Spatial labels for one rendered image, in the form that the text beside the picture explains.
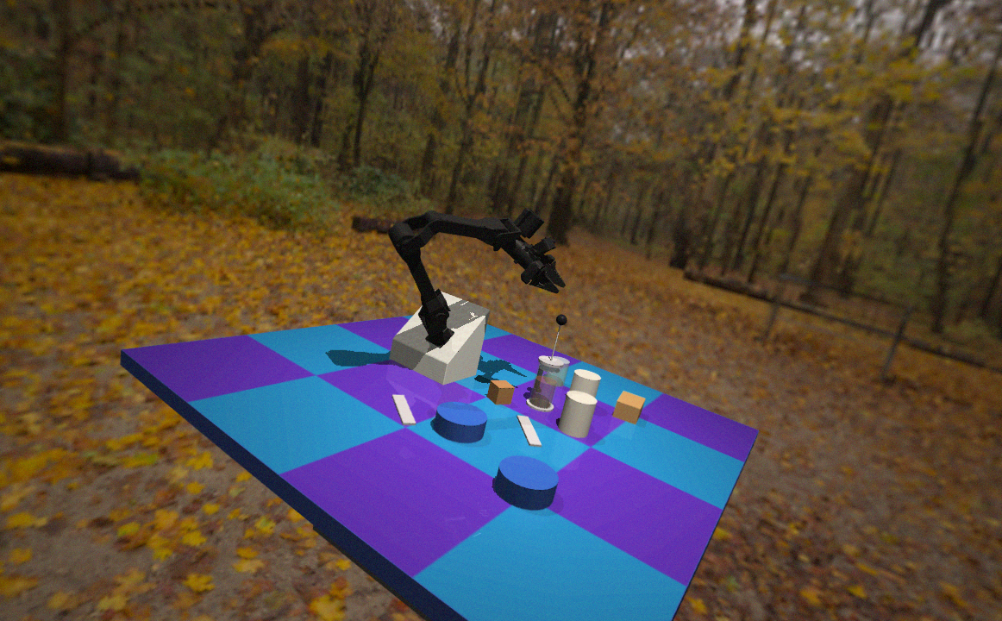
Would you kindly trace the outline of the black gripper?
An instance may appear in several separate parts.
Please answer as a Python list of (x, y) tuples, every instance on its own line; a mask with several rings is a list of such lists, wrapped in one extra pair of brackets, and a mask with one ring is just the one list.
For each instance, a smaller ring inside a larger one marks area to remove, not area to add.
[(537, 256), (537, 259), (533, 262), (528, 253), (532, 245), (524, 243), (516, 251), (516, 254), (513, 255), (514, 263), (521, 265), (524, 270), (521, 274), (521, 280), (525, 284), (528, 284), (531, 280), (529, 285), (544, 288), (544, 290), (551, 293), (559, 293), (559, 288), (556, 286), (565, 287), (567, 284), (564, 283), (564, 280), (561, 280), (559, 272), (555, 268), (556, 260), (554, 256), (551, 254), (543, 256), (542, 254)]

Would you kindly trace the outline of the white flat bar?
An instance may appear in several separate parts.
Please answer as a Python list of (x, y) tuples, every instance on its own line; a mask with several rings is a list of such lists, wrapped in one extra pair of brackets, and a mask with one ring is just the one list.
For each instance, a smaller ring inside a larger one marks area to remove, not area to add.
[(543, 447), (543, 445), (539, 440), (539, 436), (537, 436), (536, 432), (534, 431), (534, 428), (532, 427), (532, 423), (531, 420), (529, 420), (529, 417), (517, 416), (517, 420), (518, 423), (521, 425), (523, 433), (526, 437), (526, 442), (528, 442), (529, 447), (538, 447), (538, 448)]
[(416, 427), (416, 422), (413, 419), (413, 414), (411, 414), (410, 408), (408, 408), (405, 396), (403, 394), (393, 394), (391, 397), (393, 398), (394, 405), (396, 406), (396, 411), (398, 412), (399, 417), (401, 417), (402, 425)]

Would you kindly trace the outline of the dark blue short cylinder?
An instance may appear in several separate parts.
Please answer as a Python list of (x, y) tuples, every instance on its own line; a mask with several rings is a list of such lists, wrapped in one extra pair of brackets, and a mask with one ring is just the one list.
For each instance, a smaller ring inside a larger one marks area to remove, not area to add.
[(442, 439), (474, 443), (484, 439), (488, 416), (478, 408), (460, 402), (446, 402), (435, 410), (434, 430)]
[(504, 502), (526, 511), (546, 510), (559, 486), (555, 469), (535, 457), (512, 455), (498, 464), (496, 493)]

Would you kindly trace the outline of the cream cylinder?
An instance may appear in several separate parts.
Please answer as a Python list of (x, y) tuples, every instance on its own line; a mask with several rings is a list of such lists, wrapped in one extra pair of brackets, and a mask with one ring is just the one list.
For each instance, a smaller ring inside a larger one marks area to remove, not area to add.
[(601, 377), (592, 371), (577, 369), (573, 371), (573, 380), (569, 392), (584, 392), (597, 396)]
[(571, 437), (587, 437), (598, 401), (584, 392), (568, 392), (561, 410), (559, 430)]

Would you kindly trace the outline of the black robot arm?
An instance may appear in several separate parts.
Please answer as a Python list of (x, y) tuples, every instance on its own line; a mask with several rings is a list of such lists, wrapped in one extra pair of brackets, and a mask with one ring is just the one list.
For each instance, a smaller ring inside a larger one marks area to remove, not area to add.
[[(450, 310), (447, 300), (443, 297), (441, 288), (434, 290), (421, 261), (421, 247), (429, 243), (433, 235), (442, 232), (447, 235), (477, 237), (482, 242), (493, 245), (493, 251), (503, 248), (513, 258), (516, 251), (526, 243), (523, 237), (530, 238), (543, 224), (543, 219), (528, 208), (523, 210), (515, 223), (511, 221), (511, 217), (471, 219), (471, 217), (443, 215), (435, 210), (429, 210), (423, 215), (406, 217), (401, 223), (396, 223), (388, 229), (388, 237), (393, 242), (396, 252), (408, 265), (408, 270), (413, 274), (413, 279), (421, 292), (422, 308), (418, 316), (421, 318), (423, 328), (429, 333), (425, 338), (426, 341), (442, 348), (443, 343), (448, 342), (454, 334), (454, 331), (447, 327)], [(419, 228), (423, 228), (421, 233), (414, 235), (413, 229)], [(546, 236), (536, 245), (531, 244), (528, 253), (532, 261), (534, 262), (537, 256), (554, 250), (556, 248), (554, 242), (552, 237)]]

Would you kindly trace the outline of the brown cube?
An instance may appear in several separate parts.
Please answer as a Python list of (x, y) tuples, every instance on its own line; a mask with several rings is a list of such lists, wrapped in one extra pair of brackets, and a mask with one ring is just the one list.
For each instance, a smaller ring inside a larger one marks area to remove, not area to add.
[(488, 398), (496, 405), (511, 405), (515, 386), (508, 384), (506, 380), (491, 380), (488, 390)]

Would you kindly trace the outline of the tan rectangular block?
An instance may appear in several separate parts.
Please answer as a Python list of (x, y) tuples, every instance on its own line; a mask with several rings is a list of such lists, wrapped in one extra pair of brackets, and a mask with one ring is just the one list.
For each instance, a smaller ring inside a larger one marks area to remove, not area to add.
[(614, 418), (636, 424), (636, 420), (638, 420), (640, 414), (642, 414), (643, 405), (644, 398), (638, 397), (635, 394), (623, 392), (622, 397), (617, 400)]

